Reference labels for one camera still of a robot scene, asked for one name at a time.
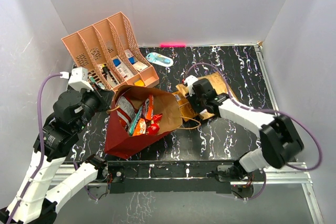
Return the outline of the gold foil snack bag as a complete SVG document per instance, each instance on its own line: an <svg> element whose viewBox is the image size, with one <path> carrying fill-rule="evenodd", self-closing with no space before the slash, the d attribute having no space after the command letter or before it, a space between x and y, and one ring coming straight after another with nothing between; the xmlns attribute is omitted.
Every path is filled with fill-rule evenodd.
<svg viewBox="0 0 336 224"><path fill-rule="evenodd" d="M220 76L218 72L212 73L207 76L198 77L198 80L201 79L207 79L218 94L227 93L227 88L223 82L223 78ZM176 85L176 88L177 91L179 91L184 96L183 100L181 102L178 102L178 104L180 107L180 113L184 117L183 120L185 122L188 121L190 118L196 118L197 116L199 116L201 121L207 120L214 116L214 114L208 113L206 111L203 111L200 114L194 112L194 110L192 109L190 103L186 98L186 94L188 93L187 87L181 83Z"/></svg>

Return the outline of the orange wafer snack packet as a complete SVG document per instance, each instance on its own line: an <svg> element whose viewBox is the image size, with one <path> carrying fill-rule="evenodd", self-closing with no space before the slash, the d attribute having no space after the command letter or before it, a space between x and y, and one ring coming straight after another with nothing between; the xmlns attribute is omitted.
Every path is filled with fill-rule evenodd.
<svg viewBox="0 0 336 224"><path fill-rule="evenodd" d="M173 95L175 96L177 102L181 102L184 98L184 96L179 91L174 92Z"/></svg>

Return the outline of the red chips bag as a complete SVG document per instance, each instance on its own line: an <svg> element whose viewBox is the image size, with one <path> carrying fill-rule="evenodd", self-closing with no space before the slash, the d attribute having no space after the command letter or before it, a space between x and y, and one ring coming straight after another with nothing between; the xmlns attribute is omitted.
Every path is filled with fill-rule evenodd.
<svg viewBox="0 0 336 224"><path fill-rule="evenodd" d="M135 117L135 107L128 97L120 96L117 100L117 115L121 126L127 130Z"/></svg>

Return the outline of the teal snack packet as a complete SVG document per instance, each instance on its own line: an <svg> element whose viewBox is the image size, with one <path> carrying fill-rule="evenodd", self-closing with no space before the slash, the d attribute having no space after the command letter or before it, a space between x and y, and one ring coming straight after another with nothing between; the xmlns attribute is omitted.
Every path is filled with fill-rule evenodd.
<svg viewBox="0 0 336 224"><path fill-rule="evenodd" d="M128 128L128 135L132 136L135 128L137 126L137 123L139 122L140 118L142 117L142 111L143 111L144 105L141 105L138 112L136 113L135 117L133 118L129 128Z"/></svg>

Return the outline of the red brown paper bag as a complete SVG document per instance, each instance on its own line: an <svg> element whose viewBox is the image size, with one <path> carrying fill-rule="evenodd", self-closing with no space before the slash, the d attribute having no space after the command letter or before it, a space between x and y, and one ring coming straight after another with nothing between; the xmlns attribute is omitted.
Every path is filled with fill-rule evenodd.
<svg viewBox="0 0 336 224"><path fill-rule="evenodd" d="M119 122L117 100L122 95L128 97L136 109L136 114L150 94L154 96L154 115L163 114L160 121L160 130L156 135L146 135L146 127L150 121L144 119L143 108L142 117L137 123L133 135L129 136L128 129L125 130ZM170 132L180 129L183 118L179 104L173 94L156 88L122 86L112 100L112 112L110 112L104 151L109 155L127 159L170 134Z"/></svg>

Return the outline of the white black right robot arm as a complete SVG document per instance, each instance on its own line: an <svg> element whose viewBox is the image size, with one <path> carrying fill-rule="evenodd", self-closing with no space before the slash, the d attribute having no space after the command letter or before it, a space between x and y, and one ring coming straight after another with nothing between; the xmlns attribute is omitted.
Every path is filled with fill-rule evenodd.
<svg viewBox="0 0 336 224"><path fill-rule="evenodd" d="M220 175L247 180L254 171L269 166L280 169L304 149L304 144L292 122L286 115L255 112L236 105L228 92L218 94L207 79L189 76L183 84L186 98L195 112L208 112L231 120L254 133L261 147L242 155Z"/></svg>

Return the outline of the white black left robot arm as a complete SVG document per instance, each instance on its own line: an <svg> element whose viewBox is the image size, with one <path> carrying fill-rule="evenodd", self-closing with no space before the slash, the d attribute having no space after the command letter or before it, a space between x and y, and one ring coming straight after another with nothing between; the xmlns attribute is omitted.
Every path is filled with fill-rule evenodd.
<svg viewBox="0 0 336 224"><path fill-rule="evenodd" d="M56 187L50 184L79 134L98 112L110 110L113 91L63 92L34 144L26 176L13 201L1 209L2 223L53 223L61 208L82 188L108 177L107 161L93 154Z"/></svg>

